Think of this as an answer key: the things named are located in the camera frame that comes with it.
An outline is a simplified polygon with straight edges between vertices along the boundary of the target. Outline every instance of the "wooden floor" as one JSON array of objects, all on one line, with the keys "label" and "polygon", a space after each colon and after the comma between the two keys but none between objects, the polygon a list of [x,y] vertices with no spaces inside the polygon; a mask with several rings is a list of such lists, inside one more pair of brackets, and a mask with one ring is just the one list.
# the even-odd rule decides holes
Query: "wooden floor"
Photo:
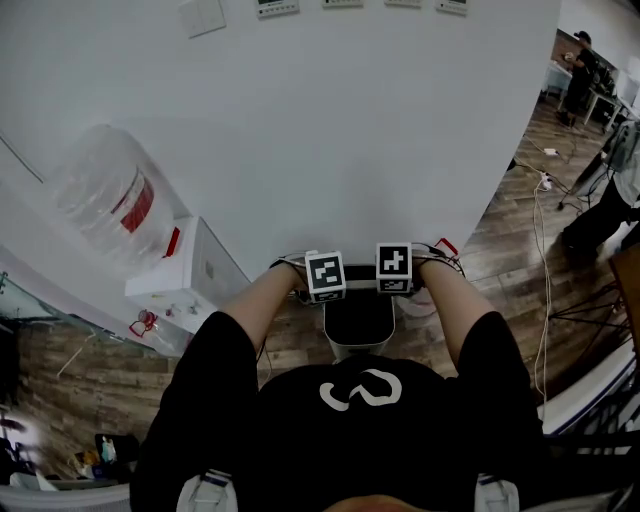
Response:
[{"label": "wooden floor", "polygon": [[[556,148],[561,156],[547,157],[526,139],[517,156],[570,185],[598,152],[604,136],[600,125],[595,123],[588,128],[580,124],[573,130],[559,125],[554,109],[555,100],[540,103],[526,134],[541,147]],[[546,317],[544,268],[532,223],[533,190],[538,181],[535,172],[522,167],[506,173],[462,256],[469,280],[507,319],[532,375]],[[557,189],[540,193],[555,311],[578,302],[612,280],[606,261],[576,266],[565,258],[556,238],[575,218],[577,210],[566,207],[557,211],[561,197]],[[455,375],[437,315],[416,319],[403,316],[398,310],[397,324],[387,356],[410,358],[444,376]],[[602,357],[601,349],[610,350],[616,343],[603,341],[590,345],[596,329],[589,324],[550,323],[547,352],[550,395],[564,389]],[[49,331],[39,326],[24,330],[20,339],[21,409],[37,420],[44,434],[45,470],[62,476],[72,476],[66,466],[69,454],[91,448],[93,434],[97,432],[134,433],[142,440],[176,364],[175,360],[140,348],[90,341],[57,379],[56,372],[84,336],[71,327]],[[298,366],[333,362],[322,332],[321,309],[303,307],[295,300],[288,301],[279,312],[267,348],[269,359],[263,356],[258,365],[261,382],[270,373],[273,378]],[[589,348],[587,357],[581,357],[586,348]],[[582,364],[576,366],[577,360]]]}]

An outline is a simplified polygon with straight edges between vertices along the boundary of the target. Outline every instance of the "red tag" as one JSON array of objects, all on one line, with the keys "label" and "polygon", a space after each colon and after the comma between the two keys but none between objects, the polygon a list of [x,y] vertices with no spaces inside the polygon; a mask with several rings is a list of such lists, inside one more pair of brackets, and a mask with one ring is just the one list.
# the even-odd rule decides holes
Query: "red tag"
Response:
[{"label": "red tag", "polygon": [[451,256],[452,258],[458,256],[458,250],[451,244],[451,242],[449,242],[449,240],[447,240],[446,238],[441,238],[440,240],[438,240],[436,247],[442,250],[442,248],[438,247],[440,243],[444,244],[453,253],[453,256]]},{"label": "red tag", "polygon": [[171,256],[173,256],[173,253],[176,251],[176,245],[178,245],[179,237],[180,237],[180,230],[178,228],[173,228],[171,241],[169,242],[169,247],[167,247],[167,253],[163,256],[163,258],[170,258]]},{"label": "red tag", "polygon": [[124,226],[124,228],[129,231],[129,233],[133,233],[140,224],[144,221],[149,210],[151,210],[151,204],[153,203],[153,187],[149,180],[144,178],[144,186],[138,199],[134,203],[133,207],[124,217],[120,223]]}]

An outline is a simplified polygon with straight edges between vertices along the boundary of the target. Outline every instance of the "desk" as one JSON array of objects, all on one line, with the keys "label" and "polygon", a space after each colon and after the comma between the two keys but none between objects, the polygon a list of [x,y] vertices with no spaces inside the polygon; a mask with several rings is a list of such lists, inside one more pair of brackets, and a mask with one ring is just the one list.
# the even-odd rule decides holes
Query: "desk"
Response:
[{"label": "desk", "polygon": [[626,101],[626,100],[624,100],[622,98],[618,98],[618,101],[620,101],[620,104],[622,105],[622,107],[625,110],[627,110],[627,112],[629,112],[629,115],[626,116],[627,118],[631,117],[635,121],[640,121],[640,109],[635,108],[628,101]]},{"label": "desk", "polygon": [[607,126],[604,129],[604,131],[606,133],[609,130],[611,130],[611,126],[613,125],[613,122],[615,121],[616,117],[620,113],[620,109],[622,108],[622,104],[618,101],[618,98],[613,98],[611,96],[605,96],[604,94],[600,94],[599,92],[596,92],[592,88],[589,89],[589,91],[591,92],[591,100],[590,100],[590,103],[589,103],[589,110],[587,111],[587,116],[584,118],[585,126],[589,122],[589,119],[591,118],[591,114],[593,114],[593,109],[596,108],[596,104],[598,103],[598,100],[604,100],[607,103],[611,103],[613,105],[613,107],[614,107],[613,115],[611,116],[611,120],[607,123]]},{"label": "desk", "polygon": [[542,91],[549,94],[549,89],[551,87],[560,89],[560,99],[562,100],[567,93],[567,89],[569,89],[571,78],[573,78],[573,75],[569,71],[564,69],[556,61],[551,60],[547,66],[547,72],[542,84]]}]

